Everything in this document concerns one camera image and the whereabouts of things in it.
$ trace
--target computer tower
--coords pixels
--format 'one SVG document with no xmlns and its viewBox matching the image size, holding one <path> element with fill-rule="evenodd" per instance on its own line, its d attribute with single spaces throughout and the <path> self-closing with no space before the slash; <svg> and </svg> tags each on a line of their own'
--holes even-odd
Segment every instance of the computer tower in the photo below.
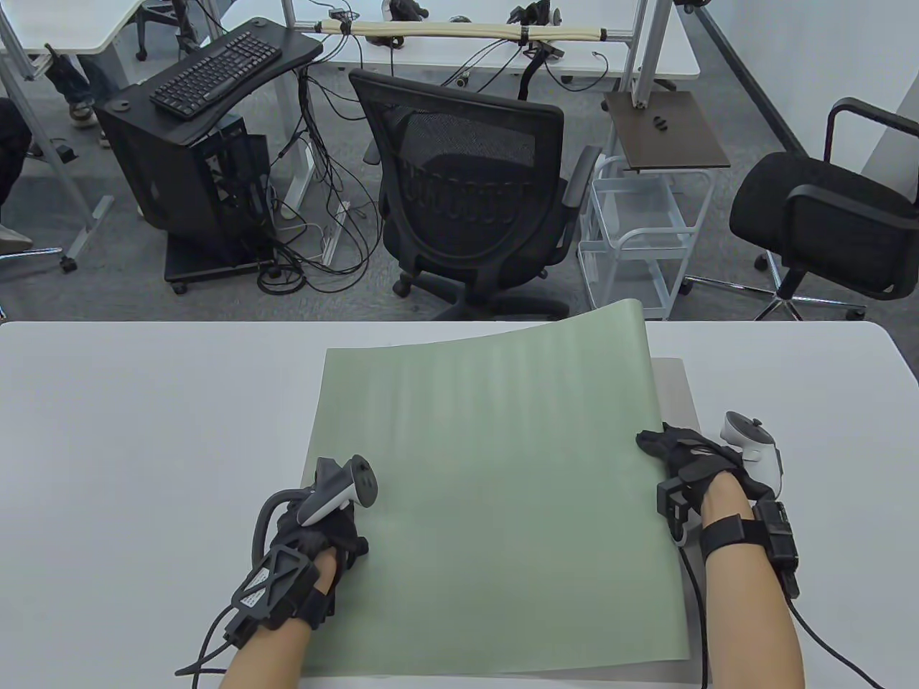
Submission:
<svg viewBox="0 0 919 689">
<path fill-rule="evenodd" d="M 242 118 L 228 114 L 198 140 L 178 145 L 107 108 L 96 114 L 144 218 L 169 232 L 170 253 L 193 249 L 210 267 L 250 265 L 266 255 L 274 229 L 265 136 L 249 134 Z M 167 256 L 167 280 L 169 263 Z"/>
</svg>

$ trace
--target chair wheel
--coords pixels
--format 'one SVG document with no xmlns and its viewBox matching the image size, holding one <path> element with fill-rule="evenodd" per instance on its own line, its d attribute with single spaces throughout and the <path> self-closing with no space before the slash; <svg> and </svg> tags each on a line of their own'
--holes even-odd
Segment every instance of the chair wheel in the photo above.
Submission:
<svg viewBox="0 0 919 689">
<path fill-rule="evenodd" d="M 409 292 L 412 291 L 412 283 L 396 280 L 395 284 L 392 285 L 392 291 L 395 292 L 396 297 L 405 299 L 408 297 Z"/>
</svg>

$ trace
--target shoe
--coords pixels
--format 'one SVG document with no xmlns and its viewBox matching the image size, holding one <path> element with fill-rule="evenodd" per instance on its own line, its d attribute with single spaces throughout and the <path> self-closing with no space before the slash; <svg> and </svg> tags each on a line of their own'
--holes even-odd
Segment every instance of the shoe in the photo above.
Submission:
<svg viewBox="0 0 919 689">
<path fill-rule="evenodd" d="M 25 234 L 0 225 L 0 256 L 28 251 L 35 245 Z"/>
<path fill-rule="evenodd" d="M 89 103 L 74 103 L 70 106 L 70 121 L 79 130 L 88 130 L 97 124 L 96 113 Z"/>
</svg>

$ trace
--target chair seat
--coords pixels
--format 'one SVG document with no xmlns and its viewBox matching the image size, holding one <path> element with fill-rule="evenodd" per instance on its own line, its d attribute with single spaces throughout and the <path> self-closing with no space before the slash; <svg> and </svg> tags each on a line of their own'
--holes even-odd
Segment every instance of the chair seat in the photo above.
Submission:
<svg viewBox="0 0 919 689">
<path fill-rule="evenodd" d="M 800 185 L 819 186 L 904 218 L 917 215 L 909 199 L 883 184 L 822 160 L 777 152 L 757 163 L 738 189 L 731 208 L 731 232 L 781 254 L 779 231 L 785 199 Z M 834 239 L 832 232 L 826 233 L 828 243 Z"/>
</svg>

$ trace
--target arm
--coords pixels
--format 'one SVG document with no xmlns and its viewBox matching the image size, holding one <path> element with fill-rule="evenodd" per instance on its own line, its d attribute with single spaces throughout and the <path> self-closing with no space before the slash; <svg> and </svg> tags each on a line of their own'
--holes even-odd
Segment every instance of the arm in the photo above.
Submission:
<svg viewBox="0 0 919 689">
<path fill-rule="evenodd" d="M 328 593 L 335 577 L 335 551 L 326 550 L 315 560 L 320 576 L 313 587 Z M 236 652 L 221 682 L 221 689 L 295 689 L 312 630 L 292 618 L 274 631 L 261 627 Z"/>
<path fill-rule="evenodd" d="M 739 514 L 753 519 L 730 473 L 712 481 L 702 524 Z M 718 689 L 803 689 L 804 664 L 778 578 L 760 546 L 719 548 L 706 563 L 711 671 Z"/>
</svg>

